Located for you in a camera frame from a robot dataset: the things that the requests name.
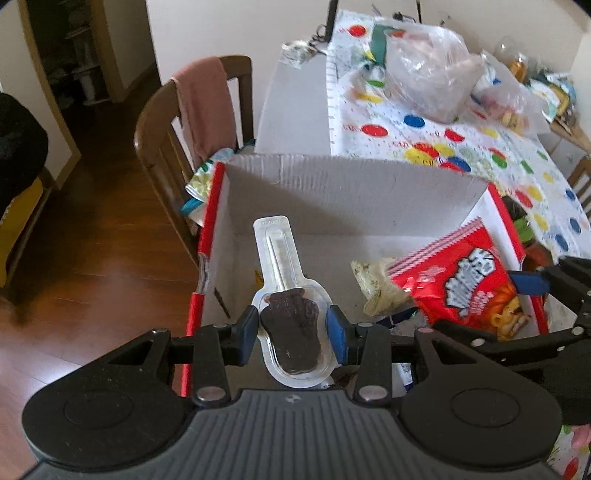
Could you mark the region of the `chocolate lollipop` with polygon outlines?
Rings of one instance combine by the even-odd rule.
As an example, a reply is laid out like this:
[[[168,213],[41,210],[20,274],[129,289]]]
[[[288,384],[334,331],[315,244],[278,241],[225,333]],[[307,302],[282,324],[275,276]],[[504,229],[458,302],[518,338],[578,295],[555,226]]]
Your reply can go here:
[[[320,283],[304,276],[286,216],[259,218],[253,231],[263,287],[252,306],[259,311],[264,365],[288,388],[321,386],[339,366],[327,331],[332,299]]]

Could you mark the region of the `cream snack bag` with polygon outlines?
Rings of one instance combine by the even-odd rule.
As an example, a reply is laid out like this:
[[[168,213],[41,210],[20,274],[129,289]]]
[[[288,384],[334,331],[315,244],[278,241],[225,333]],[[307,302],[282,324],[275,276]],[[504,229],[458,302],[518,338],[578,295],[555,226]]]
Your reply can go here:
[[[391,315],[411,300],[410,295],[389,277],[387,268],[396,261],[384,257],[374,262],[352,260],[349,265],[367,301],[363,313],[370,317]]]

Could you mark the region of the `red snack bag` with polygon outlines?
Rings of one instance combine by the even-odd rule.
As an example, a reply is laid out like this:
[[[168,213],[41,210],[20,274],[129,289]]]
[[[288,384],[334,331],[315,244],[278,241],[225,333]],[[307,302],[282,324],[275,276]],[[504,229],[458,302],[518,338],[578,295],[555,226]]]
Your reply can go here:
[[[386,268],[433,325],[440,320],[516,338],[532,321],[481,218]]]

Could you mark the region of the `orange brown snack packet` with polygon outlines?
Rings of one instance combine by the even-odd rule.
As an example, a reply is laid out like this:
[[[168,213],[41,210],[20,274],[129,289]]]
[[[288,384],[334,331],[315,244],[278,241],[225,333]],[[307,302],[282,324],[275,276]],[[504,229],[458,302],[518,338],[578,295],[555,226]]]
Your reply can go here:
[[[539,242],[533,242],[525,247],[526,256],[523,260],[522,270],[528,272],[537,271],[539,268],[554,264],[552,253]]]

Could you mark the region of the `green snack packet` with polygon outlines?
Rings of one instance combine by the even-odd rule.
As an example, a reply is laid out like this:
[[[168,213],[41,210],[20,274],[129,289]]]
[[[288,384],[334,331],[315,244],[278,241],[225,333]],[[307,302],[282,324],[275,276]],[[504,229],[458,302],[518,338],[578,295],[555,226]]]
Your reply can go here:
[[[527,246],[536,240],[535,233],[526,217],[521,217],[513,221],[513,225],[518,234],[520,242]]]

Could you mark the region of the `wooden slatted chair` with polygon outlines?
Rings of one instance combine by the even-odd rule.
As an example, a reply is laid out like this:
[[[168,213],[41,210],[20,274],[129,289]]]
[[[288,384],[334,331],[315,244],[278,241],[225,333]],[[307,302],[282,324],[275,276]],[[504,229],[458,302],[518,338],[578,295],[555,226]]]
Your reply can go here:
[[[583,213],[590,218],[591,209],[591,159],[586,156],[579,161],[572,174],[568,178],[568,183],[578,199]]]

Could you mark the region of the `red and white cardboard box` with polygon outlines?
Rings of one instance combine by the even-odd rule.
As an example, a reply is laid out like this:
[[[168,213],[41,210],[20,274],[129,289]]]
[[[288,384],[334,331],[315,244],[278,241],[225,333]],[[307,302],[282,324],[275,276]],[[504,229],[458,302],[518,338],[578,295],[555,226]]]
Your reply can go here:
[[[406,256],[481,219],[510,270],[525,252],[496,187],[439,167],[331,156],[246,155],[218,163],[200,233],[186,330],[238,317],[262,271],[254,225],[287,217],[304,276],[351,320],[363,318],[349,263]]]

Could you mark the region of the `clear bag with biscuits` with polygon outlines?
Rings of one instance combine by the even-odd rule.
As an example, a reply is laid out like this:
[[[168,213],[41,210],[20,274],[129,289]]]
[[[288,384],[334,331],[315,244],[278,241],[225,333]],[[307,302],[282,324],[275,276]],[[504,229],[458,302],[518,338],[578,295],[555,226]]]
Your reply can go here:
[[[520,83],[489,52],[482,51],[481,58],[485,73],[475,85],[472,98],[484,108],[488,117],[521,136],[549,133],[546,101]]]

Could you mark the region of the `polka dot tablecloth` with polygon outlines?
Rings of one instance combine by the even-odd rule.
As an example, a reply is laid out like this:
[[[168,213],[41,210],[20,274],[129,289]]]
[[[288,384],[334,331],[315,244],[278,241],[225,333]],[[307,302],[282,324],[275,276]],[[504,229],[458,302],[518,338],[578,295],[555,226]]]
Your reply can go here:
[[[451,124],[394,101],[370,53],[379,20],[339,11],[327,52],[329,139],[334,156],[396,160],[463,171],[493,183],[526,211],[554,258],[590,255],[590,223],[565,176],[539,140],[493,121],[468,100]]]

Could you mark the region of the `amber glass jar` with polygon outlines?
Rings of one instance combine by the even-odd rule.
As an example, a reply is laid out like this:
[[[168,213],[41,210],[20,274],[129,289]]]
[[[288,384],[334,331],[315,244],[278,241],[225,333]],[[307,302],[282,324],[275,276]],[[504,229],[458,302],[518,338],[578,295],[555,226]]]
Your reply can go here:
[[[510,60],[508,68],[515,79],[524,83],[528,73],[529,58],[522,52],[517,52]]]

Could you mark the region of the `large clear plastic bag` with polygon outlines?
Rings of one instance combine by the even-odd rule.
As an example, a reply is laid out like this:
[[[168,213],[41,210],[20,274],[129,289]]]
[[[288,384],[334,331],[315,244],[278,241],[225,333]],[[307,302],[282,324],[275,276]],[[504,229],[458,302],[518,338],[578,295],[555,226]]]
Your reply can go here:
[[[440,26],[408,23],[386,36],[386,86],[391,96],[433,121],[450,124],[485,73],[481,56]]]

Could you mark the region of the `wooden chair with pink cloth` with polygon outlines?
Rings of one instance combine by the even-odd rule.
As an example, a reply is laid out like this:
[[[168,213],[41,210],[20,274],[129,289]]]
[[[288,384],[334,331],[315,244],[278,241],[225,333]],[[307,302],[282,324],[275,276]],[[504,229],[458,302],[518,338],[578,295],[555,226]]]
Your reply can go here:
[[[218,57],[228,75],[228,89],[235,112],[235,151],[254,140],[252,109],[252,59],[245,55]],[[197,224],[181,214],[189,199],[185,190],[198,167],[184,141],[176,87],[171,78],[147,101],[134,133],[137,158],[164,208],[172,228],[192,263],[197,263]]]

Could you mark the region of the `pink cloth on chair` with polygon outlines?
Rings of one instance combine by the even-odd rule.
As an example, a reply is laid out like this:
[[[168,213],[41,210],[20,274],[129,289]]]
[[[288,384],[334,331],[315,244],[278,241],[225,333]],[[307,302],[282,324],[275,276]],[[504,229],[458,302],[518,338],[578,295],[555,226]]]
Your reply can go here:
[[[217,151],[235,149],[235,112],[228,75],[218,57],[195,60],[172,77],[180,125],[192,164],[198,167]]]

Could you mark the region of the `black backpack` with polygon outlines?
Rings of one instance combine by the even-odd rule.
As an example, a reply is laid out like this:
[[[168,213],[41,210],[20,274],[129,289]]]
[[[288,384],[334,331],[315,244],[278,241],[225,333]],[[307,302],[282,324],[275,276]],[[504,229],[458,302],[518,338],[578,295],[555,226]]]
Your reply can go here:
[[[0,98],[1,214],[45,167],[49,139],[31,112],[13,96]]]

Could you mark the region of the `dark wooden bookshelf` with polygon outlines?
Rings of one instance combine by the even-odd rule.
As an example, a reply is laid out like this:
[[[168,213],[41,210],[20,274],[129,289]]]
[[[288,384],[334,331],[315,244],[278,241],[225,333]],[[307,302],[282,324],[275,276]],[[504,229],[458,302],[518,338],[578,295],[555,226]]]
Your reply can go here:
[[[139,84],[156,70],[144,1],[19,1],[24,37],[58,138],[46,168],[73,171]]]

